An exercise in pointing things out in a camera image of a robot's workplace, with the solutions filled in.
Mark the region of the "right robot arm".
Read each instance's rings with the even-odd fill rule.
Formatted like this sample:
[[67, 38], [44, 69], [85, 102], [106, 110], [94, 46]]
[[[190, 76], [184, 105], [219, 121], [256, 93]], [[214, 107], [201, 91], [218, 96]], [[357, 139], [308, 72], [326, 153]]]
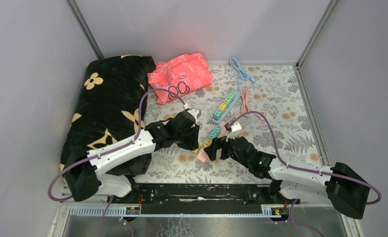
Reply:
[[267, 195], [274, 203], [284, 199], [323, 203], [347, 217], [363, 218], [370, 189], [347, 164], [310, 167], [282, 163], [276, 155], [257, 150], [244, 137], [207, 139], [204, 151], [211, 161], [231, 158], [255, 177], [271, 180]]

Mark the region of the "green plug cube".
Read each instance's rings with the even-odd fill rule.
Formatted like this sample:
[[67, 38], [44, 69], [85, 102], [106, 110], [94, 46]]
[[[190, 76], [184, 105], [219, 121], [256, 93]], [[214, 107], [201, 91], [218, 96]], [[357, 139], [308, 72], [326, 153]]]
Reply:
[[223, 101], [226, 105], [230, 105], [232, 103], [233, 99], [226, 97], [225, 100]]
[[230, 93], [228, 94], [227, 97], [234, 99], [235, 96], [236, 96], [236, 93], [232, 91], [232, 92], [230, 92]]

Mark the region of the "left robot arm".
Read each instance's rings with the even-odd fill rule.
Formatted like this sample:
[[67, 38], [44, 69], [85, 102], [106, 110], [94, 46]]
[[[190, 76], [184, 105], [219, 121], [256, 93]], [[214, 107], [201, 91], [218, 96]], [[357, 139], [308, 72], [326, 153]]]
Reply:
[[109, 171], [141, 155], [177, 145], [185, 150], [199, 148], [199, 109], [186, 109], [167, 121], [148, 124], [130, 136], [104, 148], [89, 150], [85, 157], [67, 164], [62, 171], [74, 201], [80, 202], [96, 194], [114, 195], [131, 203], [137, 190], [124, 175], [111, 175]]

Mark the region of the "green plug cube bottom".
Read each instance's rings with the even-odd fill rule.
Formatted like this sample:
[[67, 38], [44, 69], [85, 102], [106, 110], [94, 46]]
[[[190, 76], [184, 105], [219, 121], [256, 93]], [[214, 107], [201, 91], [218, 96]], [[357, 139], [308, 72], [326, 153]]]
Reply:
[[232, 92], [230, 92], [230, 93], [228, 94], [227, 97], [234, 99], [235, 96], [236, 96], [236, 93], [232, 91]]

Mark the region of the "blue power strip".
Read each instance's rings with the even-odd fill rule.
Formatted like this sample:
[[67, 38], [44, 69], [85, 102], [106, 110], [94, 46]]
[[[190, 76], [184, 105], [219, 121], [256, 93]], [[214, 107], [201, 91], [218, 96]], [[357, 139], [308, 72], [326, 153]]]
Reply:
[[212, 122], [214, 124], [220, 124], [225, 120], [227, 115], [231, 113], [231, 110], [235, 107], [237, 102], [241, 100], [241, 109], [239, 114], [244, 114], [250, 110], [249, 96], [250, 90], [246, 87], [240, 88], [241, 81], [249, 81], [256, 83], [255, 77], [249, 75], [246, 70], [240, 65], [239, 60], [236, 57], [229, 59], [230, 66], [237, 72], [237, 89], [231, 91], [223, 102], [219, 105], [218, 109], [213, 113]]

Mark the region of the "teal plug cube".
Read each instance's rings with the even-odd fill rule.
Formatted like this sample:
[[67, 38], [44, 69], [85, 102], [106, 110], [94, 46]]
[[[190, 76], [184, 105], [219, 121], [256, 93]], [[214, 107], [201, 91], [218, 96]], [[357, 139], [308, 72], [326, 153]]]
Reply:
[[221, 115], [222, 115], [222, 110], [221, 109], [217, 109], [214, 114], [213, 114], [213, 119], [215, 120], [219, 120], [221, 118]]
[[221, 125], [216, 125], [212, 131], [212, 133], [215, 133], [217, 136], [221, 133], [222, 131], [222, 126]]
[[217, 134], [215, 131], [213, 131], [213, 132], [211, 132], [211, 133], [209, 134], [208, 138], [209, 138], [210, 140], [213, 140], [213, 139], [216, 138], [217, 136], [218, 136], [218, 134]]

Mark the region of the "pink power strip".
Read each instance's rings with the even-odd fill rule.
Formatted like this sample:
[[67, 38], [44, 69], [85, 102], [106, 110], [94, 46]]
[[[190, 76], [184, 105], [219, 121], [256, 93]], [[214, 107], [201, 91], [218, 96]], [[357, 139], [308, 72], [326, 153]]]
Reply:
[[[249, 105], [249, 96], [250, 90], [246, 87], [242, 88], [241, 90], [232, 91], [221, 103], [219, 108], [213, 113], [212, 122], [214, 122], [216, 125], [210, 132], [208, 138], [205, 140], [199, 153], [197, 154], [197, 159], [199, 161], [207, 161], [208, 155], [205, 153], [204, 148], [210, 146], [214, 138], [221, 137], [226, 132], [226, 128], [224, 126], [228, 122], [232, 121], [235, 117], [252, 110]], [[224, 119], [230, 114], [230, 111], [234, 108], [235, 104], [239, 99], [242, 100], [240, 112], [233, 114], [232, 117], [224, 121]]]

